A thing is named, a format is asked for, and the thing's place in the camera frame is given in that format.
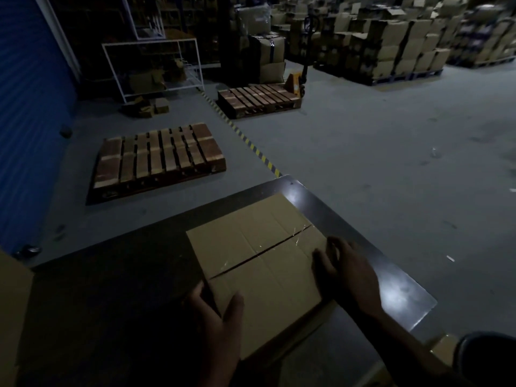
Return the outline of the strapped cardboard box stack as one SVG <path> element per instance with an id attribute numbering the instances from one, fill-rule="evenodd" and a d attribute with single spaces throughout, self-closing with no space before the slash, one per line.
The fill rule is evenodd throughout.
<path id="1" fill-rule="evenodd" d="M 285 38 L 272 31 L 268 4 L 234 7 L 238 34 L 236 66 L 245 84 L 281 84 L 285 73 Z"/>

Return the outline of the tall white metal frame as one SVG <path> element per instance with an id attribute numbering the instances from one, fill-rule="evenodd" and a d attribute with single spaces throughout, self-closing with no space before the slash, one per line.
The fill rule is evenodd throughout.
<path id="1" fill-rule="evenodd" d="M 164 24 L 160 10 L 162 0 L 121 0 L 128 26 L 138 42 L 164 40 Z"/>

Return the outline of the person's right hand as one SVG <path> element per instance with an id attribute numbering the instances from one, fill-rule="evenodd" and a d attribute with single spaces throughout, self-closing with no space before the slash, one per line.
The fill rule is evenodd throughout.
<path id="1" fill-rule="evenodd" d="M 377 274 L 367 258 L 358 252 L 357 246 L 339 237 L 328 236 L 326 248 L 322 251 L 339 274 L 335 302 L 353 319 L 384 316 Z"/>

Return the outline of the yellow black floor tape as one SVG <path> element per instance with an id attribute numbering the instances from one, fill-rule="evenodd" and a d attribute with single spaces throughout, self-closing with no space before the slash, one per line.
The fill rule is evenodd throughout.
<path id="1" fill-rule="evenodd" d="M 242 132 L 242 130 L 223 112 L 223 110 L 200 88 L 196 90 L 208 102 L 212 109 L 229 125 L 243 143 L 260 159 L 260 161 L 274 174 L 275 178 L 283 176 L 282 172 L 265 156 L 265 154 Z"/>

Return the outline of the small wooden pallet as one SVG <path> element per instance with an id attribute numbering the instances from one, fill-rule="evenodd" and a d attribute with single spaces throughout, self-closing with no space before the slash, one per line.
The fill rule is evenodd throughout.
<path id="1" fill-rule="evenodd" d="M 301 108 L 302 99 L 284 84 L 256 84 L 220 90 L 216 104 L 231 120 Z"/>

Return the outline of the palletised stack of cardboard boxes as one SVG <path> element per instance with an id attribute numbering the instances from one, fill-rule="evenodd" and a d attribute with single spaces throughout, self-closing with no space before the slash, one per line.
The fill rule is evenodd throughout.
<path id="1" fill-rule="evenodd" d="M 442 19 L 342 18 L 315 40 L 313 67 L 349 80 L 373 79 L 444 68 L 450 54 L 438 29 Z"/>

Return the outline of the large wooden pallet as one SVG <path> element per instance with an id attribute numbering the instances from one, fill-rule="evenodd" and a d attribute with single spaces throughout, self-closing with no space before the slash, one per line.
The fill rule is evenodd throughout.
<path id="1" fill-rule="evenodd" d="M 86 204 L 136 195 L 227 170 L 226 158 L 205 123 L 105 139 Z"/>

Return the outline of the person's left hand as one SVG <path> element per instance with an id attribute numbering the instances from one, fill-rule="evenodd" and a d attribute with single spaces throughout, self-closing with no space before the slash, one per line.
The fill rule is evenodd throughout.
<path id="1" fill-rule="evenodd" d="M 192 327 L 186 331 L 186 348 L 174 359 L 166 387 L 230 387 L 237 371 L 242 337 L 233 338 L 225 331 L 225 311 L 219 315 L 206 301 L 205 292 L 200 280 L 184 297 L 185 319 Z"/>

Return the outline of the person's right forearm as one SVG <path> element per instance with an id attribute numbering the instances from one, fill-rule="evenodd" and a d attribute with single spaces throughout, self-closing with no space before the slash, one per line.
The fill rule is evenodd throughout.
<path id="1" fill-rule="evenodd" d="M 352 319 L 398 387 L 474 387 L 384 311 L 355 312 Z"/>

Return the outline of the brown cardboard box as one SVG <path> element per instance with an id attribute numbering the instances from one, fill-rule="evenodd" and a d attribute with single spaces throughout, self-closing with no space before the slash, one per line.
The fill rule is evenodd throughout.
<path id="1" fill-rule="evenodd" d="M 282 354 L 332 308 L 316 284 L 313 251 L 326 237 L 281 193 L 186 232 L 217 310 L 244 298 L 241 359 Z"/>

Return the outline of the white metal rack frame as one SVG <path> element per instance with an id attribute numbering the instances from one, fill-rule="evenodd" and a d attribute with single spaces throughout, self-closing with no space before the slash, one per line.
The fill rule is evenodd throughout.
<path id="1" fill-rule="evenodd" d="M 102 50 L 123 103 L 138 96 L 205 90 L 195 37 L 110 42 Z"/>

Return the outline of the blue plastic pallet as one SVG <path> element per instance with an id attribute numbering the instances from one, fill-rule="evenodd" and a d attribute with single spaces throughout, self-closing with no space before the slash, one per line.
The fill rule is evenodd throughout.
<path id="1" fill-rule="evenodd" d="M 412 72 L 404 75 L 390 75 L 388 77 L 381 77 L 373 79 L 371 77 L 365 76 L 352 76 L 349 78 L 350 81 L 358 84 L 363 84 L 369 87 L 377 87 L 381 85 L 389 85 L 396 83 L 411 83 L 415 81 L 430 79 L 430 78 L 439 78 L 442 76 L 444 68 L 434 71 L 423 71 L 423 72 Z"/>

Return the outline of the dark-wrapped stack of boxes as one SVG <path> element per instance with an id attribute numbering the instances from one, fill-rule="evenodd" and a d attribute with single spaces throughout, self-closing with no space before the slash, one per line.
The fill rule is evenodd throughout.
<path id="1" fill-rule="evenodd" d="M 476 69 L 516 60 L 516 12 L 506 5 L 478 5 L 465 13 L 446 64 Z"/>

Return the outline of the small boxes heap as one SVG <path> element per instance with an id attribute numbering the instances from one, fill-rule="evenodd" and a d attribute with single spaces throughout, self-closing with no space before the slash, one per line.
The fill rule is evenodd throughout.
<path id="1" fill-rule="evenodd" d="M 152 118 L 155 115 L 170 112 L 169 101 L 164 97 L 147 99 L 143 96 L 122 105 L 119 112 L 132 118 Z"/>

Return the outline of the flat cardboard sheet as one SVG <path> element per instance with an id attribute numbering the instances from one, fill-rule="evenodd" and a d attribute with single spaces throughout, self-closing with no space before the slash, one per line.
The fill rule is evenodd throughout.
<path id="1" fill-rule="evenodd" d="M 33 272 L 0 248 L 0 387 L 16 387 Z"/>

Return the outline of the black round seat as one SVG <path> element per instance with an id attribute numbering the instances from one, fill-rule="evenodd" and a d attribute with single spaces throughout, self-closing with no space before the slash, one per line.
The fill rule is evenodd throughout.
<path id="1" fill-rule="evenodd" d="M 454 350 L 453 369 L 477 387 L 516 387 L 516 337 L 468 333 Z"/>

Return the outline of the blue roller door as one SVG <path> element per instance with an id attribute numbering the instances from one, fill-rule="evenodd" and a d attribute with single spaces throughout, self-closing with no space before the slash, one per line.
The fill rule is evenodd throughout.
<path id="1" fill-rule="evenodd" d="M 0 0 L 0 248 L 38 242 L 72 126 L 75 78 L 36 0 Z"/>

